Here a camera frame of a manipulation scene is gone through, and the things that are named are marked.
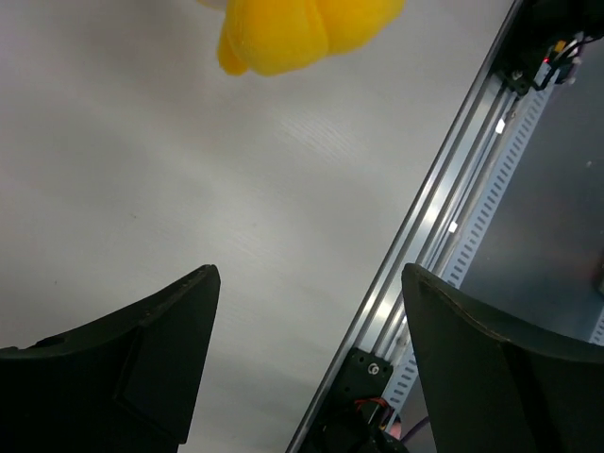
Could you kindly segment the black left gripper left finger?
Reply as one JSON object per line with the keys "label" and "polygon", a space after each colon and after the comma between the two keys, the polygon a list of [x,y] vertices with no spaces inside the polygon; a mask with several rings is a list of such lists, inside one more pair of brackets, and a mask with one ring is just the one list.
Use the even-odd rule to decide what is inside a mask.
{"label": "black left gripper left finger", "polygon": [[175,452],[190,433],[221,278],[201,266],[95,321],[1,351],[5,452]]}

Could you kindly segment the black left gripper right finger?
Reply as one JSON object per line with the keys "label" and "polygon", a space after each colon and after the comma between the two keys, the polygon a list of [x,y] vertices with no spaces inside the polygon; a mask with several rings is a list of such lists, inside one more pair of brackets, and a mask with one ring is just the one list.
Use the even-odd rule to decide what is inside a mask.
{"label": "black left gripper right finger", "polygon": [[602,451],[602,346],[523,321],[418,264],[401,282],[438,451]]}

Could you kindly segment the yellow plush red stripes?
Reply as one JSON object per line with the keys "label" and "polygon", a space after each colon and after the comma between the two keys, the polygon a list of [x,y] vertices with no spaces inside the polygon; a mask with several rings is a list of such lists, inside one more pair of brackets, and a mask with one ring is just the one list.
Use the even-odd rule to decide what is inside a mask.
{"label": "yellow plush red stripes", "polygon": [[400,16],[401,0],[202,1],[224,13],[217,59],[230,76],[278,76],[355,51]]}

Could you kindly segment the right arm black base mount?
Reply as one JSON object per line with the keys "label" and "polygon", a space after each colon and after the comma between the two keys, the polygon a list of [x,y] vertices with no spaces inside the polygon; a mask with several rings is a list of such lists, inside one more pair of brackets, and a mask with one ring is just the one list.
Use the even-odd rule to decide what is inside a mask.
{"label": "right arm black base mount", "polygon": [[518,95],[544,90],[557,71],[569,68],[587,44],[603,38],[603,2],[522,1],[492,73]]}

